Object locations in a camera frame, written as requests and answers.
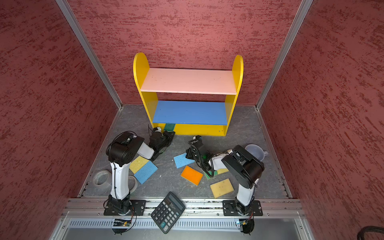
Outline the dark green scrub sponge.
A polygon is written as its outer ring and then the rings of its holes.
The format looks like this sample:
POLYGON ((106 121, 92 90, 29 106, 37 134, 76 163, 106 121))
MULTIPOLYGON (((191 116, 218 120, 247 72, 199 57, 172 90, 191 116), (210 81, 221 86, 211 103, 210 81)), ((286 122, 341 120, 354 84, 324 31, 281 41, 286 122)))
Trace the dark green scrub sponge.
POLYGON ((164 127, 164 131, 173 132, 175 129, 175 124, 166 124, 164 127))

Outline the blue sponge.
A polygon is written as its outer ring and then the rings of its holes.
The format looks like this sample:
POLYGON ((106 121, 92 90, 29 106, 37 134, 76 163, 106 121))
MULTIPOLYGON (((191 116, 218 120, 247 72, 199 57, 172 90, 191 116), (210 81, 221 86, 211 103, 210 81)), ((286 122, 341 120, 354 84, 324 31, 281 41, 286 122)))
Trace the blue sponge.
POLYGON ((179 169, 189 164, 193 164, 195 160, 188 159, 187 154, 183 153, 181 155, 174 157, 174 162, 175 162, 176 168, 179 169))
POLYGON ((147 162, 134 176, 143 185, 157 170, 158 168, 152 162, 147 162))

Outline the bright green sponge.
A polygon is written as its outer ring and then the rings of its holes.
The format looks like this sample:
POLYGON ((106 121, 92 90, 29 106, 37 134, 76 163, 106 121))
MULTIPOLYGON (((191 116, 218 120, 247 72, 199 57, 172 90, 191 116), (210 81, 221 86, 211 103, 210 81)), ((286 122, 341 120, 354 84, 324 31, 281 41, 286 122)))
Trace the bright green sponge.
MULTIPOLYGON (((209 179, 211 179, 211 175, 212 175, 212 173, 211 173, 211 172, 209 172, 208 174, 207 174, 207 173, 204 173, 204 175, 205 175, 206 178, 209 180, 209 179)), ((214 176, 216 176, 216 175, 218 175, 218 171, 215 171, 215 172, 214 172, 214 176)))

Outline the yellow sponge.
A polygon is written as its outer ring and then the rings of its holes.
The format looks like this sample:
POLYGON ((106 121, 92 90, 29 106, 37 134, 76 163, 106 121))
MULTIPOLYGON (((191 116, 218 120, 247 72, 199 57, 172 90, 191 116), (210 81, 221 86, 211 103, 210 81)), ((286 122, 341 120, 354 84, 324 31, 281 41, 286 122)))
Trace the yellow sponge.
POLYGON ((219 170, 217 170, 217 173, 218 173, 218 175, 220 175, 223 173, 227 173, 228 171, 229 171, 228 169, 219 169, 219 170))
POLYGON ((149 160, 138 156, 135 160, 133 160, 130 164, 130 170, 133 174, 136 174, 145 164, 147 164, 149 160))
POLYGON ((225 179, 220 182, 214 183, 210 185, 210 188, 215 199, 234 191, 230 179, 225 179))

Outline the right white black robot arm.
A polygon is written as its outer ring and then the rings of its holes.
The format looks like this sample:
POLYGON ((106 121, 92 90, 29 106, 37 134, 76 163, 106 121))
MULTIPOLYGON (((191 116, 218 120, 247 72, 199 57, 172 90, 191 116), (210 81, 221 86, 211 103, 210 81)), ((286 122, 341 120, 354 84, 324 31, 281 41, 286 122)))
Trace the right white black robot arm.
POLYGON ((240 145, 212 154, 203 144, 201 136, 195 136, 188 144, 186 158, 194 160, 209 177, 212 178, 214 172, 220 169, 227 169, 235 177, 239 183, 235 198, 236 210, 240 215, 248 215, 254 200, 255 186, 265 170, 264 163, 240 145))

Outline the yellow shelf pink blue boards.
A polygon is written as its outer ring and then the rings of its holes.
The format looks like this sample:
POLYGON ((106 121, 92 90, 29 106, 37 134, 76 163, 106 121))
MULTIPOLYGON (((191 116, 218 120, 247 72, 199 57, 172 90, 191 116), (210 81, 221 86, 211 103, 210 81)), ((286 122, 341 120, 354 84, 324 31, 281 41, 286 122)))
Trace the yellow shelf pink blue boards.
POLYGON ((237 55, 232 70, 151 68, 144 53, 133 62, 136 86, 153 128, 174 125, 177 135, 224 137, 228 132, 244 76, 237 55), (160 101, 159 93, 224 95, 224 102, 160 101))

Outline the orange sponge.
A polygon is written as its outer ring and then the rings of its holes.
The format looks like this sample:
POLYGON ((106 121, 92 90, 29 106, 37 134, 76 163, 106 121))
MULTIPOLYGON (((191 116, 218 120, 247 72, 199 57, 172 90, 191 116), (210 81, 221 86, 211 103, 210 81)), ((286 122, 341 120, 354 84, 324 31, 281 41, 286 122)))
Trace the orange sponge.
POLYGON ((188 180, 195 186, 198 186, 203 178, 203 174, 189 166, 186 166, 181 174, 181 177, 188 180))

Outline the black calculator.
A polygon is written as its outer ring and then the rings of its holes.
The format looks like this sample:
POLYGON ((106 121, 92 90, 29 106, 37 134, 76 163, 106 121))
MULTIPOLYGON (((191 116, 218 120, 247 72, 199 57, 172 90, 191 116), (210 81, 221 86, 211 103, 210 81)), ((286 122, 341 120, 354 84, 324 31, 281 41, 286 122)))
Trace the black calculator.
POLYGON ((167 234, 185 209, 184 203, 174 193, 169 192, 153 210, 151 217, 162 233, 167 234))

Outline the grey plastic cup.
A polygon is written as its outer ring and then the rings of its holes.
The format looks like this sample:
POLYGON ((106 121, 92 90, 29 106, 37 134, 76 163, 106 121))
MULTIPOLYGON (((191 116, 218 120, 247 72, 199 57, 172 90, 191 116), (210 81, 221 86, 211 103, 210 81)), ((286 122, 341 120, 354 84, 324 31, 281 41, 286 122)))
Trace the grey plastic cup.
POLYGON ((265 157, 269 154, 267 151, 264 151, 261 147, 255 144, 249 144, 245 147, 249 153, 251 153, 259 161, 263 161, 265 157))

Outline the grey tape roll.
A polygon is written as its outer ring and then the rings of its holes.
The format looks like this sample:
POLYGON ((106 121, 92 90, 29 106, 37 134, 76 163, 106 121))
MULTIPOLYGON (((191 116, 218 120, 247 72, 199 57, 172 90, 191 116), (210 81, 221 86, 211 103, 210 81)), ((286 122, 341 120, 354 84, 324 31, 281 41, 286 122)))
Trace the grey tape roll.
POLYGON ((108 170, 100 170, 93 177, 93 184, 97 189, 106 189, 112 184, 112 174, 108 170))

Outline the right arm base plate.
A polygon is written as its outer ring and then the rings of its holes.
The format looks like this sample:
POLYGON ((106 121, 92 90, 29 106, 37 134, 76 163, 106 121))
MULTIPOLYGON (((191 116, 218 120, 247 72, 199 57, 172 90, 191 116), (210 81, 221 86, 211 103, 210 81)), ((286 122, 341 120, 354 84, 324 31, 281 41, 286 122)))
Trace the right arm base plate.
POLYGON ((263 216, 263 210, 260 201, 251 201, 249 205, 244 206, 237 200, 224 200, 224 216, 263 216))

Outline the aluminium front rail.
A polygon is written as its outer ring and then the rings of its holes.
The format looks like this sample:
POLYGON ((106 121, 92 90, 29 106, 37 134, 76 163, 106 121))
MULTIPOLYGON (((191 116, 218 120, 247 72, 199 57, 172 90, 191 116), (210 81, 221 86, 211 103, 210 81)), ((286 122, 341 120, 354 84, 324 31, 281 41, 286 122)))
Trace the aluminium front rail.
MULTIPOLYGON (((112 229, 114 219, 132 220, 130 230, 157 229, 151 217, 153 210, 163 198, 132 199, 146 200, 142 216, 104 216, 103 198, 69 199, 51 235, 52 240, 62 240, 69 229, 112 229)), ((292 220, 294 233, 300 240, 314 239, 302 203, 297 199, 259 199, 263 216, 224 216, 222 202, 226 199, 181 199, 186 206, 172 230, 211 230, 239 232, 239 220, 292 220)))

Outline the left aluminium corner post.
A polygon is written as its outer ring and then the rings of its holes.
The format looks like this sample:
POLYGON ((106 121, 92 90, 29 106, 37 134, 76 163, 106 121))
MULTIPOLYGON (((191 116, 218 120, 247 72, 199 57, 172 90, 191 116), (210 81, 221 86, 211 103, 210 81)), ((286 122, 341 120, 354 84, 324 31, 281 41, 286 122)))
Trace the left aluminium corner post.
POLYGON ((116 92, 110 78, 108 77, 106 71, 104 70, 99 58, 97 57, 95 51, 93 50, 89 40, 87 39, 84 31, 82 30, 78 20, 75 17, 74 12, 72 11, 68 1, 65 0, 56 0, 56 3, 58 4, 61 12, 63 13, 64 17, 66 18, 67 22, 69 23, 71 29, 73 30, 74 34, 76 35, 77 39, 79 40, 81 46, 83 47, 85 53, 87 54, 89 60, 91 61, 92 65, 94 66, 95 70, 97 71, 99 77, 101 78, 102 82, 104 83, 105 87, 107 88, 107 91, 109 92, 110 96, 114 100, 115 104, 117 105, 118 109, 121 110, 123 108, 123 103, 116 92))

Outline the aluminium corner post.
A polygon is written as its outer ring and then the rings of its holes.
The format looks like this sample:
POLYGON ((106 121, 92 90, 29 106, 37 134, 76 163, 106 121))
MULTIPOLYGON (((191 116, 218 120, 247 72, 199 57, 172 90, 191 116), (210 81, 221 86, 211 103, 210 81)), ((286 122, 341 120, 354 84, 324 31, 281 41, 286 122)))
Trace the aluminium corner post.
POLYGON ((287 56, 287 54, 289 53, 289 50, 297 36, 297 33, 299 32, 299 29, 311 7, 313 3, 313 0, 302 0, 301 1, 301 4, 298 8, 298 11, 294 17, 294 20, 290 26, 290 29, 288 31, 288 34, 284 40, 284 43, 281 47, 281 50, 278 54, 278 57, 276 59, 276 62, 272 68, 272 71, 267 79, 267 82, 263 88, 263 91, 261 93, 261 96, 256 104, 256 110, 259 112, 262 108, 262 105, 270 91, 270 89, 272 88, 272 85, 279 73, 279 70, 281 68, 281 66, 283 65, 283 62, 287 56))
POLYGON ((58 4, 61 12, 63 13, 64 17, 66 18, 67 22, 69 23, 71 29, 73 30, 74 34, 76 35, 77 39, 79 40, 81 46, 83 47, 85 53, 87 54, 89 60, 91 61, 92 65, 94 66, 95 70, 97 71, 99 77, 101 78, 102 82, 104 83, 105 87, 107 88, 107 91, 109 92, 110 96, 114 100, 115 104, 117 105, 118 109, 121 110, 123 108, 123 103, 116 92, 110 78, 108 77, 106 71, 104 70, 99 58, 97 57, 95 51, 93 50, 89 40, 87 39, 84 31, 82 30, 78 20, 75 17, 74 12, 72 11, 68 1, 65 0, 56 0, 56 3, 58 4))

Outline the right aluminium corner post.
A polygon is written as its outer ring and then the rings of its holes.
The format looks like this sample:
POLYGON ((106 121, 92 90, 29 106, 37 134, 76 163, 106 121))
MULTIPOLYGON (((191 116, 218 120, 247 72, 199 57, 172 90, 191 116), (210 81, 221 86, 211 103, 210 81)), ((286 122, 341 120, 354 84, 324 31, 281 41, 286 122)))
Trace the right aluminium corner post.
POLYGON ((288 31, 288 34, 284 40, 284 43, 281 47, 281 50, 278 54, 278 57, 276 59, 276 62, 272 68, 272 71, 267 79, 267 82, 263 88, 263 91, 261 93, 261 96, 256 104, 256 110, 259 112, 262 108, 262 105, 270 91, 270 89, 272 88, 272 85, 279 73, 279 70, 281 68, 281 66, 283 65, 283 62, 287 56, 287 54, 289 53, 289 50, 297 36, 297 33, 299 32, 299 29, 311 7, 313 3, 313 0, 302 0, 301 1, 301 4, 298 8, 298 11, 294 17, 294 20, 290 26, 290 29, 288 31))

